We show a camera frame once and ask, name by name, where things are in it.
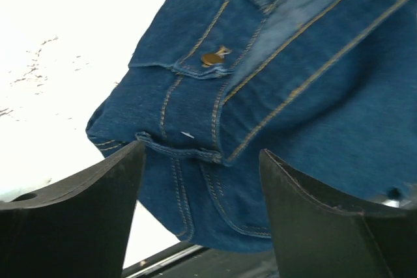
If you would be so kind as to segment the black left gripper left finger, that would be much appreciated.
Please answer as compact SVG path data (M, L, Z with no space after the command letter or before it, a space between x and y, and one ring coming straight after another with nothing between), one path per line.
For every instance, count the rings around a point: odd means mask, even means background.
M1 276L120 277L145 164L133 142L57 183L1 203Z

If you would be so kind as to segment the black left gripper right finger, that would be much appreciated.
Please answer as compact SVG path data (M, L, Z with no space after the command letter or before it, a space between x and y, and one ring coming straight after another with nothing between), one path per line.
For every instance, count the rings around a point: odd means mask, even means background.
M416 193L366 201L269 150L259 170L281 277L415 277Z

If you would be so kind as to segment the blue denim skirt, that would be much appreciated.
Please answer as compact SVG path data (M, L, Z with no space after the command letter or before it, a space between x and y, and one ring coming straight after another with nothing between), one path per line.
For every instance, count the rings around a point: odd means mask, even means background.
M146 144L140 203L179 240L264 251L259 153L363 199L416 183L416 0L166 0L90 118Z

